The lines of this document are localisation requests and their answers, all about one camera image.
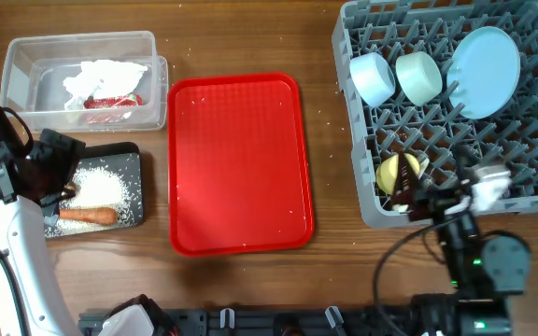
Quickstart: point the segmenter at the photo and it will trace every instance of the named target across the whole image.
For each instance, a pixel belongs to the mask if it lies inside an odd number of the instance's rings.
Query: dish rack
[[[467,119],[447,99],[446,73],[461,40],[473,30],[496,26],[520,51],[520,79],[510,101],[484,119]],[[344,4],[332,36],[340,90],[352,132],[352,162],[362,219],[373,228],[409,225],[408,216],[390,210],[388,195],[375,184],[375,170],[398,150],[429,158],[426,174],[440,188],[454,185],[454,145],[468,147],[481,162],[503,157],[512,169],[512,187],[487,212],[538,212],[538,1],[399,0]],[[397,84],[381,106],[369,106],[349,73],[354,57],[378,52],[395,72],[395,60],[425,51],[437,62],[444,90],[424,106],[414,106]],[[413,222],[412,225],[429,221]]]

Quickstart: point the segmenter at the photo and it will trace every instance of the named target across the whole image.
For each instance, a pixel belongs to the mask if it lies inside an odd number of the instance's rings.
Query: baking tray
[[[186,79],[168,95],[169,225],[190,256],[304,245],[314,216],[300,93],[285,74]]]
[[[88,147],[82,160],[78,163],[80,170],[101,168],[118,175],[126,188],[127,206],[118,211],[118,222],[111,226],[102,226],[73,220],[60,220],[54,226],[45,226],[45,237],[56,238],[66,235],[131,228],[143,223],[145,219],[145,202],[142,192],[140,151],[134,143]],[[67,202],[61,202],[60,208],[68,208]]]

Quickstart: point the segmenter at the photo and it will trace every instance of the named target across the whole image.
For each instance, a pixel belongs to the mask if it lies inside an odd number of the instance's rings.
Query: white mug
[[[350,74],[362,100],[371,107],[385,103],[396,90],[388,62],[376,52],[350,60]]]
[[[398,58],[396,75],[403,93],[416,106],[423,106],[441,93],[443,80],[437,63],[424,51]]]

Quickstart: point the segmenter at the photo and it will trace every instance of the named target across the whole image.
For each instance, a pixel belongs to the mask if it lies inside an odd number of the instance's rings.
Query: wooden table
[[[317,218],[314,238],[298,250],[186,259],[169,245],[165,131],[76,134],[89,145],[134,141],[141,150],[147,213],[134,229],[48,242],[74,317],[146,293],[167,308],[240,303],[290,308],[371,303],[371,276],[387,247],[411,231],[371,230],[361,221],[350,161],[344,97],[337,92],[331,35],[341,2],[1,6],[0,81],[15,37],[149,30],[158,52],[186,77],[283,71],[300,85]],[[483,230],[510,229],[531,244],[529,291],[513,300],[517,335],[538,335],[538,215],[482,217]],[[382,296],[451,290],[446,270],[419,242],[383,274]]]

